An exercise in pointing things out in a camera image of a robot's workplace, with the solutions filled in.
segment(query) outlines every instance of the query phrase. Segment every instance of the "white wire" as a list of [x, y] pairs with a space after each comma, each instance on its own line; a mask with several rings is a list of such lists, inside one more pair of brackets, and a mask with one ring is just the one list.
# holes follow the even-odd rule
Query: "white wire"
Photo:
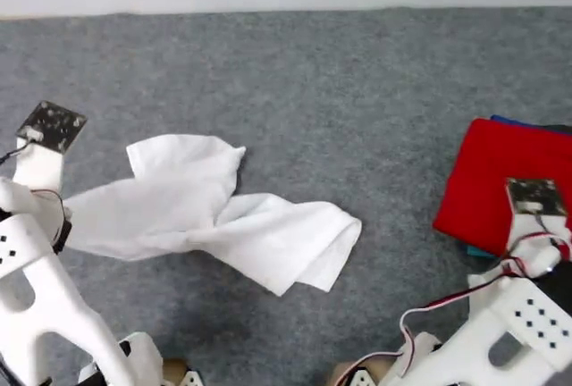
[[348, 375], [352, 371], [354, 371], [356, 368], [358, 368], [365, 361], [367, 361], [368, 359], [371, 359], [372, 357], [400, 357], [401, 355], [403, 355], [401, 352], [373, 352], [373, 353], [368, 353], [367, 355], [362, 356], [360, 359], [358, 359], [356, 362], [354, 362], [348, 368], [346, 368], [344, 370], [344, 372], [342, 374], [340, 374], [340, 376], [338, 377], [336, 382], [333, 384], [333, 386], [341, 386], [341, 383], [347, 379]]
[[519, 237], [510, 246], [509, 252], [512, 252], [513, 250], [515, 250], [518, 247], [518, 245], [522, 244], [523, 241], [534, 241], [534, 240], [540, 240], [540, 239], [556, 239], [556, 240], [564, 243], [568, 247], [570, 252], [572, 252], [572, 244], [569, 241], [567, 241], [566, 239], [563, 239], [558, 234], [554, 234], [552, 232], [543, 232], [540, 234], [536, 234], [534, 236]]

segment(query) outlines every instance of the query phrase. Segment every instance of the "folded red fabric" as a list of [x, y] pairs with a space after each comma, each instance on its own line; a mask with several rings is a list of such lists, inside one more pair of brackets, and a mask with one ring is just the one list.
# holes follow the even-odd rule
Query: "folded red fabric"
[[[465, 135], [433, 227], [501, 256], [512, 213], [507, 178], [554, 179], [572, 212], [572, 138], [541, 129], [474, 120]], [[568, 215], [570, 228], [572, 222]]]

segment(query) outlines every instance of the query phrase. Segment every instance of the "white plastic part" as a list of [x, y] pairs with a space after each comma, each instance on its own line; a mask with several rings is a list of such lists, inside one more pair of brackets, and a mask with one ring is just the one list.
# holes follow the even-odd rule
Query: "white plastic part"
[[[22, 147], [25, 143], [25, 140], [18, 138], [17, 147]], [[60, 192], [63, 170], [62, 154], [32, 143], [16, 158], [14, 182], [30, 189], [51, 189]]]
[[[475, 313], [446, 342], [391, 386], [541, 386], [572, 362], [572, 318], [527, 279], [503, 279], [491, 305]], [[523, 349], [503, 367], [489, 361], [505, 333]]]
[[[0, 251], [7, 256], [0, 264], [0, 353], [21, 382], [37, 386], [46, 379], [38, 338], [52, 331], [88, 352], [109, 382], [136, 385], [113, 334], [83, 301], [32, 215], [18, 214], [0, 222]], [[29, 308], [22, 309], [2, 280], [17, 269], [22, 269], [35, 293]]]
[[[433, 352], [435, 346], [441, 344], [441, 341], [437, 337], [428, 332], [421, 332], [420, 334], [417, 334], [417, 336], [414, 338], [414, 341], [415, 353], [413, 354], [413, 360], [411, 361], [410, 369], [418, 365], [420, 361], [422, 361], [427, 355]], [[403, 355], [398, 357], [395, 363], [393, 363], [390, 370], [380, 381], [380, 386], [391, 383], [391, 379], [397, 375], [400, 375], [409, 362], [411, 348], [407, 343], [400, 348], [399, 352], [403, 353]]]
[[[153, 339], [144, 332], [133, 332], [122, 341], [128, 341], [130, 344], [127, 360], [131, 371], [137, 377], [137, 385], [160, 386], [162, 383], [165, 384], [163, 381], [163, 359]], [[83, 367], [80, 371], [79, 382], [88, 379], [96, 370], [95, 361]]]
[[32, 214], [39, 206], [28, 187], [0, 177], [0, 209], [12, 214]]
[[369, 375], [369, 372], [365, 368], [362, 368], [354, 373], [349, 382], [349, 386], [375, 386], [375, 382], [372, 376]]
[[196, 371], [187, 371], [179, 386], [205, 386]]

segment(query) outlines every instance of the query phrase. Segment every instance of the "black wire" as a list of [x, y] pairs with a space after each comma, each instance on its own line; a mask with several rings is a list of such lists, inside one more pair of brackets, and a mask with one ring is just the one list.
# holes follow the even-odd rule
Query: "black wire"
[[19, 153], [21, 153], [21, 151], [23, 151], [24, 149], [26, 149], [29, 144], [32, 143], [31, 140], [26, 140], [26, 143], [22, 146], [22, 147], [18, 147], [16, 149], [14, 149], [13, 151], [7, 152], [4, 155], [0, 156], [0, 165], [4, 164], [7, 160], [9, 160], [10, 158], [12, 158], [15, 155], [18, 155]]
[[[548, 232], [548, 233], [551, 234], [551, 232], [548, 231], [548, 228], [546, 228], [546, 225], [544, 225], [543, 217], [542, 217], [541, 215], [535, 214], [535, 215], [534, 215], [534, 218], [535, 218], [535, 220], [536, 220], [536, 223], [538, 223], [538, 224], [542, 227], [542, 229], [544, 230], [544, 232]], [[550, 241], [551, 241], [551, 244], [552, 244], [554, 247], [556, 247], [556, 248], [558, 247], [558, 243], [556, 242], [555, 239], [553, 239], [553, 238], [551, 237], [551, 238], [550, 238]]]
[[4, 363], [3, 360], [0, 360], [0, 375], [4, 377], [4, 379], [10, 384], [10, 386], [24, 386], [20, 380], [14, 375], [10, 368]]

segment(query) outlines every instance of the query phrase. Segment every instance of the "cable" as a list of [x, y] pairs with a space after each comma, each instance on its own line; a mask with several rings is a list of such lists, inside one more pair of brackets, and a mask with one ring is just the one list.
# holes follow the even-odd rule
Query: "cable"
[[26, 149], [29, 146], [30, 143], [32, 143], [31, 140], [26, 140], [26, 143], [23, 146], [18, 147], [13, 151], [7, 152], [4, 155], [0, 156], [0, 165], [4, 164], [7, 160], [12, 158], [13, 156], [19, 155], [24, 149]]
[[[403, 377], [408, 372], [409, 368], [411, 367], [411, 364], [413, 363], [413, 356], [415, 355], [415, 339], [413, 338], [413, 334], [411, 333], [409, 328], [405, 325], [405, 318], [408, 315], [411, 315], [412, 313], [429, 312], [429, 311], [434, 310], [436, 308], [441, 308], [441, 307], [447, 306], [451, 303], [454, 303], [456, 301], [460, 301], [461, 299], [468, 297], [472, 293], [477, 292], [478, 290], [481, 290], [483, 288], [486, 288], [486, 287], [492, 285], [493, 283], [495, 283], [498, 279], [500, 279], [502, 277], [519, 277], [519, 276], [515, 275], [513, 272], [503, 272], [503, 273], [499, 274], [498, 276], [496, 276], [495, 278], [491, 279], [490, 281], [488, 281], [486, 283], [483, 283], [483, 284], [478, 285], [478, 286], [474, 286], [473, 288], [461, 290], [460, 292], [450, 294], [447, 297], [436, 299], [435, 301], [432, 301], [431, 303], [429, 303], [425, 306], [422, 306], [419, 308], [411, 308], [408, 311], [406, 311], [400, 318], [400, 330], [401, 330], [401, 333], [403, 334], [403, 336], [405, 337], [406, 344], [408, 344], [410, 346], [411, 352], [409, 355], [408, 363], [406, 364], [405, 368], [401, 372], [400, 377]], [[333, 386], [341, 386], [342, 382], [344, 380], [346, 380], [346, 378], [349, 376], [349, 374], [352, 371], [354, 371], [356, 368], [358, 368], [365, 361], [367, 361], [368, 359], [371, 359], [372, 357], [400, 357], [402, 355], [403, 355], [403, 352], [374, 352], [374, 353], [367, 354], [367, 355], [361, 357], [360, 359], [358, 359], [356, 362], [354, 362], [348, 368], [346, 368], [346, 370], [344, 370], [344, 372], [340, 375], [340, 377], [338, 377], [338, 379], [333, 384]]]
[[498, 279], [500, 279], [502, 277], [515, 277], [515, 274], [503, 272], [503, 273], [499, 274], [498, 276], [496, 276], [495, 278], [493, 278], [493, 279], [489, 280], [488, 282], [485, 282], [481, 285], [474, 286], [473, 288], [461, 290], [460, 292], [450, 294], [447, 297], [436, 299], [435, 301], [432, 301], [431, 303], [429, 303], [423, 307], [410, 308], [403, 315], [401, 315], [400, 330], [401, 330], [401, 333], [403, 334], [403, 337], [405, 337], [406, 344], [408, 344], [411, 347], [411, 352], [409, 355], [408, 363], [405, 365], [405, 368], [401, 372], [400, 377], [403, 377], [403, 376], [405, 376], [405, 374], [407, 374], [409, 368], [411, 367], [411, 364], [413, 363], [413, 356], [415, 355], [415, 340], [413, 338], [413, 334], [411, 333], [409, 328], [405, 325], [405, 318], [408, 315], [411, 315], [412, 313], [430, 312], [436, 308], [441, 308], [441, 307], [447, 306], [451, 303], [454, 303], [456, 301], [460, 301], [463, 298], [467, 298], [469, 295], [473, 294], [474, 292], [477, 292], [478, 290], [481, 290], [483, 288], [486, 288], [486, 287], [492, 285], [493, 283], [495, 283]]
[[369, 354], [361, 357], [360, 359], [358, 359], [356, 362], [354, 362], [348, 368], [346, 368], [344, 370], [344, 372], [340, 375], [340, 377], [338, 377], [338, 380], [336, 380], [336, 382], [333, 384], [333, 386], [341, 386], [343, 381], [348, 378], [348, 376], [351, 374], [352, 371], [354, 371], [356, 368], [358, 368], [360, 365], [362, 365], [364, 362], [368, 361], [372, 357], [400, 357], [401, 355], [403, 355], [401, 352], [373, 352], [373, 353], [369, 353]]
[[53, 189], [33, 189], [31, 191], [32, 194], [36, 194], [38, 192], [49, 192], [50, 194], [54, 194], [58, 198], [58, 200], [60, 200], [60, 206], [62, 207], [62, 225], [60, 226], [60, 228], [58, 229], [57, 233], [54, 236], [54, 240], [56, 240], [65, 224], [65, 207], [63, 207], [63, 198], [57, 191], [54, 191]]
[[0, 360], [0, 375], [8, 382], [10, 386], [23, 386], [22, 382], [14, 375], [6, 363]]
[[[536, 214], [534, 218], [545, 232], [551, 233], [544, 224], [543, 217], [541, 215]], [[562, 245], [559, 245], [555, 239], [551, 239], [551, 244], [556, 248], [558, 248], [563, 259], [566, 259], [567, 261], [572, 260], [572, 245], [570, 245], [569, 242], [567, 242], [562, 238], [560, 238], [559, 240], [564, 242], [564, 247]]]

